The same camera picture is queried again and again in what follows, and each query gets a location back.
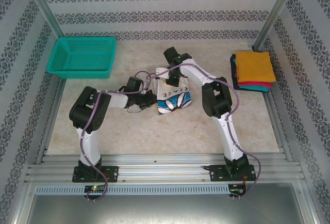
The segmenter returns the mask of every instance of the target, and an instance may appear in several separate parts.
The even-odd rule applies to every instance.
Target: beige surface
[[[156,67],[167,66],[163,52],[173,45],[179,53],[190,54],[206,71],[224,76],[230,84],[231,54],[248,50],[246,43],[118,45],[109,79],[67,80],[47,153],[80,153],[78,135],[69,120],[69,111],[85,86],[117,90],[139,70],[153,72]],[[170,114],[159,116],[156,105],[138,114],[129,114],[126,109],[108,109],[98,133],[100,153],[223,153],[217,126],[203,111],[201,89],[192,81],[189,81],[189,88],[191,106]],[[242,147],[249,152],[277,152],[262,94],[239,91],[239,96],[240,107],[233,115],[233,122]]]

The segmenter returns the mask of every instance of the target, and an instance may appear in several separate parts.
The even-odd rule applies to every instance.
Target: black mounting plate
[[[118,166],[102,166],[101,172],[108,178],[109,183],[116,183],[118,179]],[[80,175],[80,168],[76,166],[72,176],[73,183],[104,183],[104,178],[99,177],[97,180],[85,179]]]
[[[211,182],[223,182],[223,181],[243,181],[243,175],[232,178],[225,165],[210,165],[204,167],[204,169],[210,171]],[[249,168],[243,173],[246,176],[246,181],[255,181],[256,172],[253,165],[249,165]]]

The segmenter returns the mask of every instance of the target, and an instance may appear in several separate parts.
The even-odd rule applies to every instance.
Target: patterned wallpaper
[[[47,0],[66,36],[253,44],[276,0]]]
[[[293,158],[301,161],[322,223],[330,223],[330,0],[287,0],[264,42],[272,89]]]
[[[59,78],[46,72],[55,36],[34,0],[0,0],[0,223],[36,161]]]

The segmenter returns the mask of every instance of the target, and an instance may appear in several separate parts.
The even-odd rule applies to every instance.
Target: vertical metal pole
[[[41,147],[40,147],[39,154],[38,154],[38,157],[37,157],[37,160],[36,160],[36,164],[41,164],[42,158],[43,158],[44,153],[45,153],[45,149],[48,148],[48,146],[50,144],[51,137],[52,137],[52,132],[53,132],[55,121],[56,121],[57,112],[58,112],[58,109],[60,107],[60,103],[61,103],[61,99],[62,99],[62,95],[63,95],[63,92],[64,92],[64,87],[65,87],[66,81],[67,81],[66,79],[62,78],[59,82],[56,97],[55,97],[54,102],[53,102],[53,108],[52,108],[52,111],[51,111],[50,120],[49,120],[49,123],[48,123],[48,127],[46,128],[46,131],[45,131],[44,139],[41,143]]]
[[[306,224],[320,224],[320,219],[312,201],[307,183],[296,182],[292,185],[304,222]]]
[[[64,37],[64,32],[61,29],[60,24],[57,22],[55,15],[53,14],[51,8],[49,7],[46,0],[35,0],[39,9],[45,16],[48,24],[50,25],[56,38]]]
[[[30,185],[23,185],[20,197],[15,209],[14,216],[10,224],[27,223],[28,217],[32,208],[37,186],[30,183]]]
[[[287,0],[276,0],[275,5],[273,6],[271,12],[269,13],[265,24],[263,25],[259,35],[254,43],[254,51],[259,51],[264,40],[266,39],[268,33],[272,29],[278,15],[282,11],[283,7],[285,6],[285,2]]]
[[[282,126],[281,126],[281,122],[280,122],[280,120],[278,118],[278,115],[275,111],[276,107],[275,107],[275,104],[274,104],[274,100],[271,96],[271,93],[270,92],[267,92],[267,93],[264,92],[262,95],[263,95],[263,98],[265,100],[268,115],[269,115],[269,118],[270,118],[272,126],[273,126],[276,141],[279,142],[283,146],[283,150],[284,150],[285,156],[287,158],[287,161],[292,162],[293,158],[291,156],[289,145],[288,145],[287,140],[285,138],[284,131],[283,131]]]

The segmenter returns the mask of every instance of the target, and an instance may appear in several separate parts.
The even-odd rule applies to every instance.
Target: metal panel
[[[305,181],[300,163],[287,162],[283,152],[260,155],[262,170],[258,183]],[[79,156],[46,156],[41,165],[30,165],[25,183],[72,185]],[[209,172],[203,166],[225,164],[223,155],[105,155],[104,165],[119,166],[117,184],[206,184]],[[255,160],[250,160],[258,171]]]
[[[38,196],[81,196],[83,185],[40,185],[37,186]],[[230,194],[227,184],[205,185],[110,185],[106,195],[142,196],[142,195],[210,195]]]
[[[224,195],[35,196],[28,223],[304,223],[291,184],[260,184],[249,197]]]
[[[36,187],[34,185],[23,185],[18,204],[16,206],[12,224],[26,223],[26,220],[30,214],[30,210],[33,204],[33,200],[36,193]]]

